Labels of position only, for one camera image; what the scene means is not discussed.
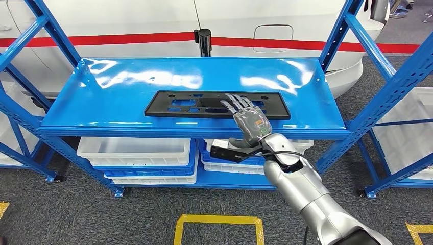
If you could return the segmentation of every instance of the gray carpet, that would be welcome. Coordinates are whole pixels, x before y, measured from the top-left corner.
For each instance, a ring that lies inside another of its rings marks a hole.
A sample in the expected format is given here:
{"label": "gray carpet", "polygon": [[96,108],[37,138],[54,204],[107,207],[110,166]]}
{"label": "gray carpet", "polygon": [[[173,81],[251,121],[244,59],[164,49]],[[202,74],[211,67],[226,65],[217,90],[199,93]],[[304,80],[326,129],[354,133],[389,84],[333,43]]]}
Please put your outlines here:
{"label": "gray carpet", "polygon": [[[390,57],[400,66],[406,57]],[[337,99],[344,119],[353,118],[377,92],[382,78],[368,58],[358,83]],[[429,77],[421,84],[433,86]],[[77,146],[77,138],[67,140]],[[372,145],[365,141],[370,152]],[[306,155],[315,162],[331,142],[316,141]],[[67,176],[45,183],[29,170],[0,171],[0,201],[10,207],[0,220],[0,235],[10,245],[23,244],[172,244],[181,214],[258,216],[265,244],[302,244],[305,224],[274,191],[131,188],[115,199],[110,191],[59,155],[51,167]],[[376,200],[360,198],[357,189],[371,183],[357,148],[350,149],[326,174],[325,185],[353,216],[394,244],[413,244],[405,222],[433,223],[430,189],[388,189]],[[432,235],[422,235],[433,244]],[[185,223],[182,244],[255,244],[252,225]]]}
{"label": "gray carpet", "polygon": [[422,22],[426,18],[424,14],[433,8],[433,1],[415,0],[413,7],[406,18],[390,18],[376,42],[421,44],[433,32],[433,19],[429,23]]}

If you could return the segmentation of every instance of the white car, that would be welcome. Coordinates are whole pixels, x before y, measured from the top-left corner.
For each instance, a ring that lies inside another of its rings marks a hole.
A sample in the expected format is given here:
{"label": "white car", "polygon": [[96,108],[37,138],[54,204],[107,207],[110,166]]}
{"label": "white car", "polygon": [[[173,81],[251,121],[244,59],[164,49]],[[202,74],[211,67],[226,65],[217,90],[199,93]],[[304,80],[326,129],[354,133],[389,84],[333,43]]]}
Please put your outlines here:
{"label": "white car", "polygon": [[[214,37],[326,41],[345,0],[45,0],[68,36],[192,32]],[[373,39],[388,20],[387,0],[365,0],[357,19]],[[24,0],[0,0],[0,41],[35,17]],[[36,37],[48,37],[45,30]],[[358,42],[351,31],[344,42]],[[78,45],[82,57],[199,56],[193,41]],[[213,46],[213,56],[318,57],[319,50]],[[363,72],[362,52],[338,52],[327,81],[334,97]],[[57,47],[26,47],[13,64],[46,96],[56,97],[73,67]],[[11,81],[4,72],[1,80]]]}

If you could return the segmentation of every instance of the yellow floor marking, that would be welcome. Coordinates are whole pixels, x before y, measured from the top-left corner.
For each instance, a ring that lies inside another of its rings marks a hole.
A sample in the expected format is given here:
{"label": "yellow floor marking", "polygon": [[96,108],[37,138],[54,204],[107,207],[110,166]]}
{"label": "yellow floor marking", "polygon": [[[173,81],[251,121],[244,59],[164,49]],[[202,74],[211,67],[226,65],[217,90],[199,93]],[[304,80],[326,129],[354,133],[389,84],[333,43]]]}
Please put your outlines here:
{"label": "yellow floor marking", "polygon": [[9,203],[3,203],[0,202],[0,218],[2,218],[3,214],[5,213],[6,209],[8,209]]}
{"label": "yellow floor marking", "polygon": [[406,222],[406,227],[415,245],[423,245],[419,233],[433,233],[433,225],[412,225]]}
{"label": "yellow floor marking", "polygon": [[180,245],[182,243],[183,223],[185,222],[255,225],[257,245],[264,245],[263,223],[261,222],[261,219],[257,217],[198,214],[183,214],[180,216],[176,222],[175,240],[173,245]]}

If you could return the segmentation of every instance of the blue metal shelf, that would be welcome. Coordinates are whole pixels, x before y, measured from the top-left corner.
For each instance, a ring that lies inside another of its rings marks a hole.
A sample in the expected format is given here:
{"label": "blue metal shelf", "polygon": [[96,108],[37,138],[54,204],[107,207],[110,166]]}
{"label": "blue metal shelf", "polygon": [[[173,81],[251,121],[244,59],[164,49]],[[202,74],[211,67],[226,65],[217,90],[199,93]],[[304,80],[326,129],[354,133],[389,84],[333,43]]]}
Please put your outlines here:
{"label": "blue metal shelf", "polygon": [[349,135],[318,59],[83,58],[42,121],[50,135],[242,137],[232,119],[144,116],[158,90],[280,92],[290,120],[274,132],[297,139]]}
{"label": "blue metal shelf", "polygon": [[[158,90],[214,90],[280,92],[289,108],[290,120],[274,120],[274,132],[293,139],[335,139],[317,162],[320,173],[331,167],[350,147],[363,144],[361,137],[414,86],[433,71],[433,34],[396,71],[355,18],[363,0],[346,0],[326,45],[318,58],[94,58],[82,59],[43,0],[25,0],[37,17],[35,22],[0,56],[5,69],[46,109],[40,121],[0,91],[0,111],[36,135],[51,148],[115,192],[103,173],[76,155],[59,136],[119,137],[242,137],[233,120],[145,117],[144,110]],[[9,62],[42,27],[51,35],[75,71],[53,105]],[[325,81],[332,58],[351,29],[386,80],[379,93],[361,113],[343,122]],[[368,194],[390,186],[412,186],[404,180],[428,164],[433,154],[404,171],[379,179]],[[199,166],[197,183],[175,187],[273,189],[261,175],[204,171]]]}
{"label": "blue metal shelf", "polygon": [[7,168],[7,169],[30,169],[34,170],[37,173],[40,173],[46,177],[46,180],[49,182],[52,182],[56,177],[56,172],[49,171],[46,169],[47,165],[50,163],[50,160],[54,154],[54,150],[50,149],[45,154],[43,160],[40,163],[35,162],[35,158],[39,153],[39,150],[44,145],[42,141],[39,141],[30,156],[22,155],[13,149],[10,149],[4,144],[0,143],[0,152],[10,156],[11,158],[15,159],[16,161],[22,163],[22,166],[15,166],[15,165],[0,165],[0,168]]}
{"label": "blue metal shelf", "polygon": [[[387,123],[387,125],[401,125],[402,123],[403,122],[390,122]],[[358,141],[357,145],[359,146],[361,154],[373,179],[373,184],[365,188],[367,197],[376,198],[376,192],[388,187],[433,188],[433,180],[409,178],[410,176],[424,170],[426,167],[433,165],[433,153],[392,174],[384,157],[382,147],[380,146],[379,141],[377,141],[373,130],[369,130],[368,134],[373,141],[373,145],[379,155],[380,163],[385,169],[386,177],[384,179],[379,178],[364,143],[361,140]]]}

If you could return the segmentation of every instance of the white storage box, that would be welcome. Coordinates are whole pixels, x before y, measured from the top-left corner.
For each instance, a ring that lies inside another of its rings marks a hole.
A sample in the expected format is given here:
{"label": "white storage box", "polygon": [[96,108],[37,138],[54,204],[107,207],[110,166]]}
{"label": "white storage box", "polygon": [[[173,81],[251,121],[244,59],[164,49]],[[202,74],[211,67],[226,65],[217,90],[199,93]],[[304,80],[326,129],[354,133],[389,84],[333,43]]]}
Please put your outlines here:
{"label": "white storage box", "polygon": [[[33,103],[32,99],[29,96],[23,94],[15,83],[2,82],[2,85],[5,89],[6,94],[10,98],[14,99],[14,101],[16,101],[32,115],[45,116],[44,109],[36,106]],[[19,126],[19,128],[21,129],[29,152],[33,152],[36,144],[39,142],[39,139],[23,127]],[[9,119],[3,113],[0,113],[0,141],[11,149],[22,154],[21,148],[19,147],[18,140],[15,137],[15,133],[12,130]],[[15,161],[14,159],[3,153],[0,153],[0,165],[22,166],[21,163]]]}
{"label": "white storage box", "polygon": [[[204,139],[204,141],[206,142],[206,150],[208,152],[210,152],[210,147],[212,146],[213,140],[214,139]],[[226,142],[229,142],[228,139],[219,139],[219,140],[224,140]],[[293,144],[296,150],[301,154],[304,154],[306,149],[314,145],[314,140],[308,140],[308,139],[289,139],[289,141]],[[229,148],[235,149],[236,147],[229,144]]]}
{"label": "white storage box", "polygon": [[182,185],[194,184],[197,180],[197,166],[199,152],[194,159],[194,174],[189,176],[127,176],[127,177],[104,177],[111,179],[117,185]]}
{"label": "white storage box", "polygon": [[77,155],[94,166],[186,166],[191,139],[81,137]]}
{"label": "white storage box", "polygon": [[204,170],[206,171],[264,175],[262,165],[246,165],[246,164],[237,164],[237,163],[221,163],[221,162],[205,162],[205,161],[202,161],[202,163],[204,165]]}
{"label": "white storage box", "polygon": [[[433,118],[433,88],[415,87],[378,123]],[[373,127],[392,174],[433,152],[433,123]],[[433,180],[431,167],[409,177]]]}

